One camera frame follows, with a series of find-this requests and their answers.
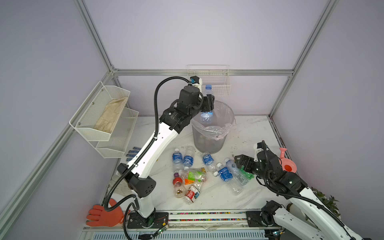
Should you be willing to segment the large clear blue-cap bottle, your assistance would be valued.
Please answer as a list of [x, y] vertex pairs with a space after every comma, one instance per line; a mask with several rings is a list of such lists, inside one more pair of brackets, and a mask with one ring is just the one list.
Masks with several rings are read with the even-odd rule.
[[213, 119], [215, 96], [213, 95], [212, 85], [206, 85], [204, 90], [204, 101], [201, 113], [201, 122], [205, 125], [210, 124]]

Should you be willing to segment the yellow-cap clear bottle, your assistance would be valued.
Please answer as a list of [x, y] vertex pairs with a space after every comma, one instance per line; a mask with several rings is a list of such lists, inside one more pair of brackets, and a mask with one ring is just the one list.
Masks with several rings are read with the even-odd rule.
[[197, 175], [201, 175], [201, 176], [203, 176], [203, 175], [206, 175], [206, 174], [207, 174], [207, 172], [206, 172], [206, 169], [205, 169], [205, 168], [194, 169], [194, 171], [195, 171], [195, 173], [196, 173]]

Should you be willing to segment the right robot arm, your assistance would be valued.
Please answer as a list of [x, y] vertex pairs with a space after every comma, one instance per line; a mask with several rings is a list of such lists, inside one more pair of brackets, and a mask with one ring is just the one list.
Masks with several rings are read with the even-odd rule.
[[362, 237], [347, 227], [296, 173], [283, 169], [282, 158], [269, 148], [260, 149], [254, 158], [238, 155], [234, 158], [238, 168], [263, 180], [264, 186], [277, 196], [289, 200], [312, 222], [291, 214], [282, 204], [268, 201], [257, 217], [248, 215], [249, 222], [264, 227], [280, 226], [302, 240], [360, 240]]

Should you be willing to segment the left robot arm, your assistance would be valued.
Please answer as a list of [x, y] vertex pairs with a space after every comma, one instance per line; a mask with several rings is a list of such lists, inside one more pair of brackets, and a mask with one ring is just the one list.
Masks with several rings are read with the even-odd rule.
[[120, 180], [133, 191], [138, 214], [148, 219], [155, 214], [151, 193], [156, 182], [149, 174], [166, 147], [188, 126], [192, 119], [214, 109], [215, 96], [204, 95], [193, 85], [185, 86], [169, 108], [156, 117], [155, 131], [139, 153], [127, 164], [120, 164]]

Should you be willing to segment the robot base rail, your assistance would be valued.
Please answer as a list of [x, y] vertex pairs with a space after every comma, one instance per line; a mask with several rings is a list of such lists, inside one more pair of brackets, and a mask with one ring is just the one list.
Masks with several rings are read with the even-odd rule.
[[181, 227], [212, 227], [229, 226], [257, 229], [279, 229], [273, 224], [262, 223], [261, 210], [195, 210], [195, 211], [157, 211], [147, 220], [138, 213], [128, 215], [125, 226], [127, 229], [159, 229], [164, 224], [173, 228]]

